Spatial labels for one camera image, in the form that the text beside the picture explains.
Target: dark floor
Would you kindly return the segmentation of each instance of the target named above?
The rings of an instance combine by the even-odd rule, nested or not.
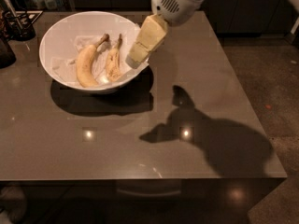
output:
[[[245,93],[284,166],[288,179],[249,211],[249,224],[299,223],[299,49],[283,37],[220,38]],[[30,216],[24,224],[45,224],[55,214],[57,200],[84,192],[92,199],[98,187],[33,187]],[[207,219],[207,207],[192,202],[105,202],[107,223],[237,223],[238,211],[218,210]]]
[[[279,37],[221,43],[288,174],[251,209],[250,223],[299,223],[299,48]]]

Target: speaker grille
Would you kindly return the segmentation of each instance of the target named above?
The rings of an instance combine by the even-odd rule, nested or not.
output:
[[[161,0],[161,5],[172,13],[179,11],[178,2],[176,0]]]

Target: black container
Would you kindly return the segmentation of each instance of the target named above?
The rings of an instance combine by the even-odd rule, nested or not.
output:
[[[26,41],[36,36],[26,10],[20,12],[17,17],[14,17],[10,11],[6,11],[3,13],[3,19],[10,39]]]
[[[12,51],[7,39],[0,31],[0,69],[8,67],[16,62],[15,53]]]

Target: white bowl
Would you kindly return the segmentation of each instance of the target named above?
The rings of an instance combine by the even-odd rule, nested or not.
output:
[[[111,93],[135,78],[148,66],[148,62],[144,62],[137,69],[132,69],[125,62],[125,58],[135,42],[139,30],[138,25],[113,13],[99,11],[80,12],[56,22],[49,28],[40,43],[40,61],[46,72],[66,87],[92,93]],[[105,82],[100,82],[99,86],[83,88],[78,84],[76,77],[73,77],[74,80],[65,80],[59,74],[60,69],[53,69],[53,63],[57,64],[57,59],[59,61],[76,59],[78,50],[75,47],[75,42],[78,37],[95,37],[103,34],[109,34],[111,42],[116,41],[119,34],[122,35],[120,59],[121,70],[124,71],[124,75],[118,81],[109,82],[106,79]]]

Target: gray tabletop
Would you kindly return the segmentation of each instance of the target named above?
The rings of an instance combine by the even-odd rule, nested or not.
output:
[[[119,12],[134,22],[149,13]],[[286,177],[205,13],[170,29],[149,68],[110,95],[59,85],[38,47],[44,13],[0,69],[0,180]]]

